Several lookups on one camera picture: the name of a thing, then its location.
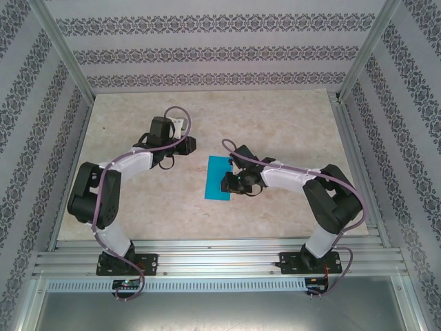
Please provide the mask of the blue paper sheet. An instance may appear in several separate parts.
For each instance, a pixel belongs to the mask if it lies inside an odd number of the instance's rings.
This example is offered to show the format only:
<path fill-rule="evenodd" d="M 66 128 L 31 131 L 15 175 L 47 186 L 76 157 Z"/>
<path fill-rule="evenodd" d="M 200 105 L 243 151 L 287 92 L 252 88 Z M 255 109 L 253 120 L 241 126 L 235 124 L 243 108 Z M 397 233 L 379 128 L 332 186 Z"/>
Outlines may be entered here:
<path fill-rule="evenodd" d="M 232 169 L 229 157 L 209 156 L 205 182 L 205 199 L 215 201 L 230 200 L 230 193 L 221 190 L 221 181 L 226 173 L 231 172 Z"/>

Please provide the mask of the grey metal sheet tray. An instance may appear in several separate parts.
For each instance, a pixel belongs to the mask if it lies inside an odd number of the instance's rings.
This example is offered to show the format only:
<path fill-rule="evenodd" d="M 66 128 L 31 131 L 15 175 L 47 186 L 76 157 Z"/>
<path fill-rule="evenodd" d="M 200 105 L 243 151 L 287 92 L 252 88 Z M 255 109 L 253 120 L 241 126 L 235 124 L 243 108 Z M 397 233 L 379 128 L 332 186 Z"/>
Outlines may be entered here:
<path fill-rule="evenodd" d="M 349 277 L 333 292 L 153 292 L 127 303 L 32 281 L 10 331 L 430 331 L 407 277 Z"/>

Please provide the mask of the left aluminium side rail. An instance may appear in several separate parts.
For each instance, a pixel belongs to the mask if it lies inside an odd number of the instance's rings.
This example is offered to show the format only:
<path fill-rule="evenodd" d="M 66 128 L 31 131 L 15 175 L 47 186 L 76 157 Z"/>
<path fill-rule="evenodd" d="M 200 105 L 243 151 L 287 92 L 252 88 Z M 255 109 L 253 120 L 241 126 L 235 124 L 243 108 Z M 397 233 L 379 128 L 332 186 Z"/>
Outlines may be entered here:
<path fill-rule="evenodd" d="M 65 209 L 68 204 L 70 189 L 74 181 L 75 171 L 79 162 L 79 157 L 81 154 L 81 149 L 83 147 L 83 142 L 88 129 L 88 124 L 90 122 L 90 116 L 92 113 L 93 105 L 94 104 L 88 106 L 84 119 L 81 124 L 81 130 L 79 132 L 79 136 L 75 145 L 74 153 L 72 155 L 72 162 L 70 163 L 69 174 L 68 177 L 66 178 L 65 186 L 63 188 L 63 195 L 61 196 L 61 200 L 58 205 L 58 210 L 56 213 L 56 218 L 54 219 L 54 224 L 51 228 L 49 241 L 47 242 L 46 250 L 48 252 L 53 252 L 57 246 L 59 231 L 61 229 L 61 225 L 65 214 Z"/>

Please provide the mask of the aluminium side rail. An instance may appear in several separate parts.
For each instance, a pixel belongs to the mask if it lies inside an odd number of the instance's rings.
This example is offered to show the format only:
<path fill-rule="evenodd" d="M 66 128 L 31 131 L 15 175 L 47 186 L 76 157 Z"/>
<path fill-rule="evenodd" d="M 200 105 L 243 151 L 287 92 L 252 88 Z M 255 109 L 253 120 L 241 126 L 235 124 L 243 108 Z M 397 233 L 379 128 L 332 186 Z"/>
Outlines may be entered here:
<path fill-rule="evenodd" d="M 65 214 L 65 209 L 68 204 L 70 189 L 74 181 L 75 171 L 79 162 L 79 157 L 81 154 L 81 149 L 83 147 L 83 142 L 88 129 L 88 124 L 90 122 L 90 116 L 92 113 L 93 105 L 94 104 L 88 106 L 84 119 L 81 124 L 81 130 L 79 132 L 79 136 L 75 145 L 74 153 L 72 155 L 72 162 L 70 163 L 69 174 L 68 177 L 66 178 L 65 186 L 63 188 L 63 195 L 61 196 L 61 200 L 58 205 L 58 210 L 56 213 L 56 218 L 54 219 L 54 224 L 51 228 L 49 241 L 47 242 L 46 250 L 48 252 L 53 252 L 57 246 L 59 231 L 61 229 L 61 225 Z"/>
<path fill-rule="evenodd" d="M 358 141 L 353 131 L 347 110 L 339 101 L 336 93 L 329 92 L 328 97 L 342 145 L 345 150 L 349 169 L 351 170 L 353 184 L 355 189 L 364 199 L 366 205 L 365 211 L 367 212 L 367 218 L 365 219 L 365 224 L 368 228 L 376 228 L 382 245 L 385 248 L 391 248 L 390 240 L 388 239 L 384 222 L 371 188 L 367 170 L 362 159 L 362 153 L 358 146 Z"/>

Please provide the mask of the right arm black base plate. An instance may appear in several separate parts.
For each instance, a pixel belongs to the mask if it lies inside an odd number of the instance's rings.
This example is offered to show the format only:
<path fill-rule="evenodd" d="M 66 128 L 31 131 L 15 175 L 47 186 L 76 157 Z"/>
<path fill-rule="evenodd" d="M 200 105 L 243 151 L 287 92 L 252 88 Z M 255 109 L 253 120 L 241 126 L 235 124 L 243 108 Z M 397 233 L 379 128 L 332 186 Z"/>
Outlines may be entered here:
<path fill-rule="evenodd" d="M 342 264 L 337 252 L 328 252 L 322 258 L 316 258 L 308 252 L 281 252 L 275 266 L 282 274 L 341 274 Z"/>

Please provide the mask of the right aluminium frame post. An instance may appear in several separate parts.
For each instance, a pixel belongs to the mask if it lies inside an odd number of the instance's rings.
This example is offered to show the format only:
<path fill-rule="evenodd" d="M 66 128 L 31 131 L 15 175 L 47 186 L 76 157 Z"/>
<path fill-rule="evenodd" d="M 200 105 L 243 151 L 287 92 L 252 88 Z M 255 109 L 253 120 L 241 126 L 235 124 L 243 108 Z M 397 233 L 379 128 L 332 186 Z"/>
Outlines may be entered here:
<path fill-rule="evenodd" d="M 342 82 L 338 93 L 336 94 L 339 103 L 343 103 L 349 96 L 353 85 L 356 83 L 362 69 L 367 63 L 371 53 L 375 49 L 382 33 L 389 24 L 400 3 L 401 0 L 385 0 L 381 10 L 378 13 L 378 16 L 376 17 L 369 33 L 367 34 L 366 39 L 357 53 L 354 62 L 352 63 L 344 81 Z"/>

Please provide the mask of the right small circuit board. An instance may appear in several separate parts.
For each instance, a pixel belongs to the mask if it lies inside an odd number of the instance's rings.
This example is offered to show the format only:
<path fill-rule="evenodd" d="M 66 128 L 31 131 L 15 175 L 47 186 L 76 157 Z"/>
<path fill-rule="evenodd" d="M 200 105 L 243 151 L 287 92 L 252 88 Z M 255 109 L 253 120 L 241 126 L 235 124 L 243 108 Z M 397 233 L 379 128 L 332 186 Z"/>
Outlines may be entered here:
<path fill-rule="evenodd" d="M 324 278 L 306 278 L 305 285 L 309 292 L 312 293 L 325 293 L 328 291 L 329 280 L 327 277 Z"/>

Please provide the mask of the left small circuit board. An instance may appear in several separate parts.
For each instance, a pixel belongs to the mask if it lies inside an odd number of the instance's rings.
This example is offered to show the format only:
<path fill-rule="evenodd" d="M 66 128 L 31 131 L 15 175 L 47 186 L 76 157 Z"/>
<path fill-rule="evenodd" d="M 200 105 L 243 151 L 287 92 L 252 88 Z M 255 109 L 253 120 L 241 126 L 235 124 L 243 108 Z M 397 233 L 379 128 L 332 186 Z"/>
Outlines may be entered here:
<path fill-rule="evenodd" d="M 138 290 L 141 285 L 141 280 L 136 279 L 116 279 L 112 281 L 112 289 L 116 290 Z"/>

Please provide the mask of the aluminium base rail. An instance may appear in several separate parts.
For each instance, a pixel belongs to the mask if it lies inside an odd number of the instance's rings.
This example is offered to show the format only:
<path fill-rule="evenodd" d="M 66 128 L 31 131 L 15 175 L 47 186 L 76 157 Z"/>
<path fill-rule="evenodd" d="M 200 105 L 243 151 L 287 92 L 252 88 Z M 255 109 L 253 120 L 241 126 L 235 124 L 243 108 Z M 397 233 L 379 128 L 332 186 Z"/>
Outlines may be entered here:
<path fill-rule="evenodd" d="M 221 278 L 280 276 L 280 252 L 300 249 L 304 239 L 216 239 L 135 241 L 136 251 L 158 255 L 158 277 Z M 345 237 L 339 251 L 350 277 L 407 275 L 399 248 L 387 247 L 378 235 Z M 37 255 L 32 276 L 94 278 L 101 249 L 94 241 L 60 241 Z"/>

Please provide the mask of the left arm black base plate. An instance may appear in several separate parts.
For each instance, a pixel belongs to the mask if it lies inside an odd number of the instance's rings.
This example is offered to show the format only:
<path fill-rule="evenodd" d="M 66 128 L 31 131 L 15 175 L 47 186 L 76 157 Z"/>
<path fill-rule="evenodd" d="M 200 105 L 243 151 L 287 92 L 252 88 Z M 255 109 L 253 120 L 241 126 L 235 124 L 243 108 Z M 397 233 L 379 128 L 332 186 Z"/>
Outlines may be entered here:
<path fill-rule="evenodd" d="M 157 254 L 135 254 L 130 257 L 130 261 L 136 265 L 144 275 L 156 276 L 158 267 L 158 255 Z M 123 262 L 122 260 L 101 253 L 98 259 L 96 267 L 97 276 L 136 276 L 139 275 L 139 271 Z"/>

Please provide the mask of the right aluminium side rail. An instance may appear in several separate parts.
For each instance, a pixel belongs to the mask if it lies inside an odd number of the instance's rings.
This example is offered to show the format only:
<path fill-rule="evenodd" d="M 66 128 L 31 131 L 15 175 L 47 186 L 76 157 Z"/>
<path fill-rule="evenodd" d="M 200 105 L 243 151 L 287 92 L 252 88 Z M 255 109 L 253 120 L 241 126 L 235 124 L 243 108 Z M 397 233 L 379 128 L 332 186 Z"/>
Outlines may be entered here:
<path fill-rule="evenodd" d="M 362 153 L 358 146 L 358 141 L 353 131 L 347 110 L 339 101 L 336 93 L 329 92 L 328 97 L 342 145 L 345 150 L 349 169 L 351 170 L 353 184 L 355 189 L 364 199 L 366 205 L 365 211 L 367 212 L 367 218 L 365 219 L 365 224 L 368 228 L 376 228 L 382 245 L 385 248 L 391 248 L 390 240 L 388 239 L 384 222 L 371 188 L 367 170 L 362 159 Z"/>

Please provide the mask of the small circuit board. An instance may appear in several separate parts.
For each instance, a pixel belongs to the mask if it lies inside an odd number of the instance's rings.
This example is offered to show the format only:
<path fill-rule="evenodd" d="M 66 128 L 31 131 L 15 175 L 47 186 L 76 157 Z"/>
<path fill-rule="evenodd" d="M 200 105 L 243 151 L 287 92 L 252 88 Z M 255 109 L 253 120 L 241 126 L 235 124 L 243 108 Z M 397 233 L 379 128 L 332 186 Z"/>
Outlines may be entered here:
<path fill-rule="evenodd" d="M 328 291 L 329 280 L 327 277 L 324 278 L 306 278 L 305 285 L 309 292 L 312 293 L 325 293 Z"/>
<path fill-rule="evenodd" d="M 112 289 L 116 290 L 138 290 L 141 285 L 141 280 L 136 279 L 116 279 L 112 281 Z"/>

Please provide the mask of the aluminium frame post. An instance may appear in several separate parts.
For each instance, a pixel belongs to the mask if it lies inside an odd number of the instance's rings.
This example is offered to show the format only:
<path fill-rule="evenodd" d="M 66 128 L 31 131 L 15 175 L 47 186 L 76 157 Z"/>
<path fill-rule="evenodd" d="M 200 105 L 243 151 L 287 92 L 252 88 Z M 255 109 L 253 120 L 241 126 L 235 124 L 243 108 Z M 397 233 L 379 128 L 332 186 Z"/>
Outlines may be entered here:
<path fill-rule="evenodd" d="M 72 75 L 75 84 L 79 88 L 82 96 L 88 105 L 92 105 L 96 99 L 96 95 L 89 84 L 87 77 L 83 73 L 79 62 L 66 41 L 63 33 L 52 16 L 48 6 L 44 0 L 28 0 L 32 11 L 37 16 L 39 23 L 49 36 L 52 45 L 55 47 L 61 60 L 64 62 L 69 73 Z"/>
<path fill-rule="evenodd" d="M 385 0 L 381 10 L 378 13 L 378 16 L 376 17 L 369 33 L 367 34 L 366 39 L 357 53 L 354 62 L 352 63 L 344 81 L 342 82 L 338 93 L 336 94 L 339 103 L 343 103 L 349 96 L 353 85 L 356 83 L 362 69 L 367 63 L 371 53 L 375 49 L 382 33 L 389 24 L 400 3 L 401 0 Z"/>

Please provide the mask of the left aluminium frame post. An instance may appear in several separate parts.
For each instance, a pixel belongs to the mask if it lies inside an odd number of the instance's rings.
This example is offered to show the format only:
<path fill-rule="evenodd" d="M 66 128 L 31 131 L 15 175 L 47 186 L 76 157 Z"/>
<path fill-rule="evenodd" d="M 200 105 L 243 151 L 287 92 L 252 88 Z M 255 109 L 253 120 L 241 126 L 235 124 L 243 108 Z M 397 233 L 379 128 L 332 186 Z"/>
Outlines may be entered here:
<path fill-rule="evenodd" d="M 44 0 L 28 0 L 32 11 L 37 16 L 39 23 L 49 36 L 52 45 L 55 47 L 61 60 L 64 62 L 69 73 L 72 75 L 75 84 L 79 88 L 82 96 L 88 105 L 92 105 L 96 99 L 96 95 L 89 84 L 87 77 L 83 73 L 79 62 L 66 41 L 63 33 L 52 16 L 48 6 Z"/>

